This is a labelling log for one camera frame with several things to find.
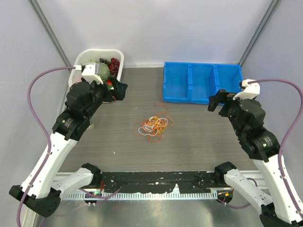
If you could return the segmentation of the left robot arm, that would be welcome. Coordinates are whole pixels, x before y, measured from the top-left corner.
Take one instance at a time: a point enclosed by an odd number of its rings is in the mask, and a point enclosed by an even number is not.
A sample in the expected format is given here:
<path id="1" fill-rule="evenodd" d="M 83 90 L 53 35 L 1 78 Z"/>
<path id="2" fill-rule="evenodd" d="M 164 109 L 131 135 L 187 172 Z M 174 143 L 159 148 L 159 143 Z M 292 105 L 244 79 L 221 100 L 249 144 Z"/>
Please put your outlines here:
<path id="1" fill-rule="evenodd" d="M 97 188 L 102 181 L 101 170 L 86 163 L 70 176 L 54 183 L 63 161 L 90 126 L 93 114 L 103 102 L 122 101 L 128 85 L 115 77 L 107 84 L 85 81 L 75 83 L 66 95 L 65 110 L 57 117 L 48 144 L 34 170 L 21 185 L 11 187 L 9 194 L 40 216 L 47 218 L 67 195 L 83 186 Z"/>

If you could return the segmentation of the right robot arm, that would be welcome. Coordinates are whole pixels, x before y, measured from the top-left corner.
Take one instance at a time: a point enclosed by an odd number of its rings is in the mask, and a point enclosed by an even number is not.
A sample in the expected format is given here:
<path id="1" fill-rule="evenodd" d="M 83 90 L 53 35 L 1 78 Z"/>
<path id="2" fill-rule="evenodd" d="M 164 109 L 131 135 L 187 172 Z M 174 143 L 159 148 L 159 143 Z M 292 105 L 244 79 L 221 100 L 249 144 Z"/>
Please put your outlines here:
<path id="1" fill-rule="evenodd" d="M 255 99 L 234 98 L 234 93 L 220 89 L 209 97 L 208 110 L 213 112 L 219 104 L 219 112 L 231 122 L 241 148 L 260 171 L 269 194 L 242 176 L 231 162 L 215 167 L 214 182 L 220 187 L 234 188 L 257 211 L 265 227 L 301 227 L 303 218 L 295 207 L 283 182 L 278 165 L 280 144 L 276 136 L 264 126 L 265 111 Z"/>

